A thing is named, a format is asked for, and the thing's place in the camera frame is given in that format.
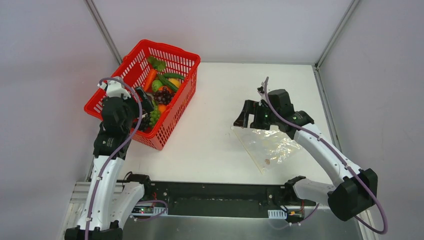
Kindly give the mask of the black grape bunch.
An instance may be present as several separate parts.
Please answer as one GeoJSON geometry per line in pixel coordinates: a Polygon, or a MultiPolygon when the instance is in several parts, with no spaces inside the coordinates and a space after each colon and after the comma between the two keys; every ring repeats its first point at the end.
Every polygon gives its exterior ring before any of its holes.
{"type": "Polygon", "coordinates": [[[139,124],[138,130],[141,132],[146,131],[150,127],[151,117],[149,114],[142,116],[141,122],[139,124]]]}

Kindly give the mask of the green grape bunch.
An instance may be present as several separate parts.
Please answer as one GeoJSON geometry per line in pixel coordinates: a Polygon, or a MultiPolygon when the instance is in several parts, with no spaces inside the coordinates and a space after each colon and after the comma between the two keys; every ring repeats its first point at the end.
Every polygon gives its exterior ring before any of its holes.
{"type": "Polygon", "coordinates": [[[153,129],[160,119],[162,113],[161,111],[155,107],[153,111],[149,114],[149,126],[153,129]]]}

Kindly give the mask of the clear zip top bag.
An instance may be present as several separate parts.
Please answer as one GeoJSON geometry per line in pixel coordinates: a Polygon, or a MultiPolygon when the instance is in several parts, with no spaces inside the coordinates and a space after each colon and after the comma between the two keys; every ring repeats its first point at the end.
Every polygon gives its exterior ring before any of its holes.
{"type": "Polygon", "coordinates": [[[262,130],[233,126],[231,129],[261,174],[282,165],[303,149],[275,127],[262,130]]]}

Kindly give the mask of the red plastic basket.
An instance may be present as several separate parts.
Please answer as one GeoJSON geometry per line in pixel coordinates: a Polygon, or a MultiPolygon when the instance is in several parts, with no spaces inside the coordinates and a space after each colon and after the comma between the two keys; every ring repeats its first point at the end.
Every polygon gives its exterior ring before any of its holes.
{"type": "MultiPolygon", "coordinates": [[[[161,150],[196,91],[197,68],[201,58],[197,54],[172,45],[143,39],[123,58],[122,64],[111,77],[121,77],[134,90],[136,87],[143,88],[148,72],[153,69],[147,61],[149,56],[166,62],[166,69],[162,72],[157,71],[157,75],[177,73],[184,76],[184,79],[179,79],[181,86],[174,92],[175,96],[154,128],[149,127],[146,131],[137,130],[131,139],[161,150]]],[[[152,88],[150,87],[146,93],[151,97],[154,108],[157,107],[159,104],[154,99],[152,88]]],[[[98,82],[98,90],[84,106],[86,113],[100,119],[101,122],[102,100],[105,97],[106,92],[99,88],[98,82]]]]}

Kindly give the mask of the dark red grape bunch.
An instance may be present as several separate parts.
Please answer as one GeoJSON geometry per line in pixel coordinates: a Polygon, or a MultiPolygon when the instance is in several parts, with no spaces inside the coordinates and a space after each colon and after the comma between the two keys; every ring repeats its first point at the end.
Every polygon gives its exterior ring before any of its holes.
{"type": "Polygon", "coordinates": [[[158,104],[168,105],[174,98],[175,93],[166,86],[160,87],[154,94],[154,100],[158,104]]]}

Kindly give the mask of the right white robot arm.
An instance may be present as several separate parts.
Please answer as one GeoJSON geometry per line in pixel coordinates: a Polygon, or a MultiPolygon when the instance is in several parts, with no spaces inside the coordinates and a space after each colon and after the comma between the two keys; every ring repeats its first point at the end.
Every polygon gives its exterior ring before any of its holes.
{"type": "Polygon", "coordinates": [[[381,208],[377,199],[378,176],[362,169],[327,142],[314,120],[305,111],[295,111],[285,89],[265,93],[259,87],[260,101],[246,100],[233,126],[269,130],[271,126],[300,144],[324,169],[331,184],[311,181],[304,176],[289,180],[284,200],[296,205],[303,199],[329,206],[340,220],[347,221],[372,206],[381,208]]]}

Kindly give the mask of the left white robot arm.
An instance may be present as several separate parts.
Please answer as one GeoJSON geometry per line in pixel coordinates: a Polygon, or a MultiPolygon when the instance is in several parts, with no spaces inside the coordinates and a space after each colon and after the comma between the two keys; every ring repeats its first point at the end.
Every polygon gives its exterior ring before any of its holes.
{"type": "Polygon", "coordinates": [[[149,185],[136,180],[126,183],[113,201],[127,150],[144,115],[140,96],[121,77],[102,78],[98,86],[106,96],[94,141],[90,186],[76,226],[65,231],[66,240],[121,240],[136,203],[147,202],[153,195],[149,185]]]}

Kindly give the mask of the orange tangerine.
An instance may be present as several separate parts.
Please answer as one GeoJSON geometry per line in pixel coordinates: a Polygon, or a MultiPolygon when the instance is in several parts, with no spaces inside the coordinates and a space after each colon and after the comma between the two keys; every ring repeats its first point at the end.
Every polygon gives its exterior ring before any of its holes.
{"type": "Polygon", "coordinates": [[[164,104],[159,104],[157,106],[157,110],[160,112],[160,114],[162,115],[166,110],[167,110],[167,105],[164,104]]]}

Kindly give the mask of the long green cucumber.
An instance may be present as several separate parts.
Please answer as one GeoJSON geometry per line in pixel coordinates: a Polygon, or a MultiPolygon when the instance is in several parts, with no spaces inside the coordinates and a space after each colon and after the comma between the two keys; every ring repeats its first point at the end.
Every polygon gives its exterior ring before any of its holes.
{"type": "Polygon", "coordinates": [[[165,85],[165,86],[167,86],[169,89],[171,89],[173,92],[177,92],[178,90],[179,90],[179,88],[176,86],[176,85],[174,85],[172,82],[170,82],[167,78],[165,78],[162,74],[157,74],[156,75],[157,77],[158,77],[158,79],[159,79],[159,81],[163,84],[163,85],[165,85]]]}

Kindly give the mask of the orange carrot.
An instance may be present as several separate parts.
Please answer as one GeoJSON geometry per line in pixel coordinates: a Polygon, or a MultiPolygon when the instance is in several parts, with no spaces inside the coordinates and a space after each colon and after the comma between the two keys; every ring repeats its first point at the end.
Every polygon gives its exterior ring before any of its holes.
{"type": "Polygon", "coordinates": [[[146,78],[145,78],[145,81],[144,81],[143,90],[145,92],[147,92],[149,90],[149,88],[151,87],[152,82],[155,80],[156,76],[157,76],[157,70],[154,69],[154,68],[150,69],[146,78]]]}

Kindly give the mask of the green bean pod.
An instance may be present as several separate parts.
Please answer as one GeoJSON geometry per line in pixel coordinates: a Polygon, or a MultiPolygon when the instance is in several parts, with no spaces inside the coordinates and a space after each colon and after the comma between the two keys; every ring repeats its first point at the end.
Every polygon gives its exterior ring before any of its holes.
{"type": "Polygon", "coordinates": [[[173,73],[173,72],[166,72],[166,73],[163,73],[162,75],[167,79],[169,79],[169,78],[180,79],[180,80],[185,79],[185,77],[183,75],[178,74],[178,73],[173,73]]]}

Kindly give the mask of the yellow lemon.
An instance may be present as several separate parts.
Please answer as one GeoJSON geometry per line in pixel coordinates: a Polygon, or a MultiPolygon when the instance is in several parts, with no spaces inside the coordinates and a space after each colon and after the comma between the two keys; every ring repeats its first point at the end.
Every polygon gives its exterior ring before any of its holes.
{"type": "Polygon", "coordinates": [[[180,88],[181,86],[181,82],[179,81],[179,79],[177,78],[168,78],[167,79],[169,82],[171,82],[176,88],[180,88]]]}

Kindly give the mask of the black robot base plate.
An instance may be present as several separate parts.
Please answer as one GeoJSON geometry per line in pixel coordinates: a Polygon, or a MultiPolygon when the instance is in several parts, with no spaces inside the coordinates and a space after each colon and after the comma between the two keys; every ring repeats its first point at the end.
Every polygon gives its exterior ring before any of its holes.
{"type": "Polygon", "coordinates": [[[302,217],[311,200],[301,200],[283,185],[223,184],[153,181],[140,203],[135,217],[163,216],[280,218],[284,211],[302,217]]]}

